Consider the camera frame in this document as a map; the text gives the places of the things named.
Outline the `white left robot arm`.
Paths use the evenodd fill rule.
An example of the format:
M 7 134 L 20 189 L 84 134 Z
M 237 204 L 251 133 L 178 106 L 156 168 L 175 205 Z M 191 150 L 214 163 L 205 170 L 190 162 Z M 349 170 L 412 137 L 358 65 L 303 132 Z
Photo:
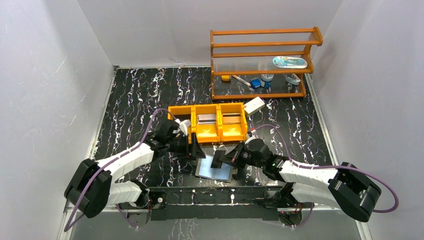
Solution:
M 119 182 L 118 179 L 150 164 L 164 152 L 188 159 L 205 158 L 196 133 L 190 128 L 188 119 L 167 119 L 127 150 L 101 160 L 83 160 L 66 187 L 64 197 L 87 218 L 97 216 L 112 205 L 129 203 L 142 209 L 153 206 L 154 193 L 145 184 L 138 180 Z

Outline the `yellow three-compartment organizer tray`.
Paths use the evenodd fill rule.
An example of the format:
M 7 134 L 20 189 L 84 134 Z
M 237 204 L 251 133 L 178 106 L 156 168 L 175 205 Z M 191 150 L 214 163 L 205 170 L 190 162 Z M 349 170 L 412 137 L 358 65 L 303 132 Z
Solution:
M 199 143 L 238 142 L 247 139 L 248 123 L 242 102 L 212 103 L 195 105 L 169 106 L 168 118 L 176 117 L 179 120 L 190 120 L 188 128 L 189 143 L 192 142 L 191 133 L 196 133 Z M 240 114 L 238 124 L 223 124 L 223 114 Z M 197 115 L 216 114 L 215 124 L 198 124 Z

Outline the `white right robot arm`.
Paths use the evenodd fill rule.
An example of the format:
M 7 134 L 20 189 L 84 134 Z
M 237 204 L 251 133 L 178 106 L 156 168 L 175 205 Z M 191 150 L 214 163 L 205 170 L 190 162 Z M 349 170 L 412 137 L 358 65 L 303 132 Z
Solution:
M 381 189 L 355 166 L 344 162 L 341 166 L 317 166 L 290 160 L 272 153 L 259 138 L 240 142 L 230 152 L 215 154 L 211 166 L 222 164 L 243 169 L 255 166 L 271 180 L 284 183 L 272 198 L 277 205 L 293 206 L 301 203 L 326 205 L 342 210 L 360 222 L 368 222 Z

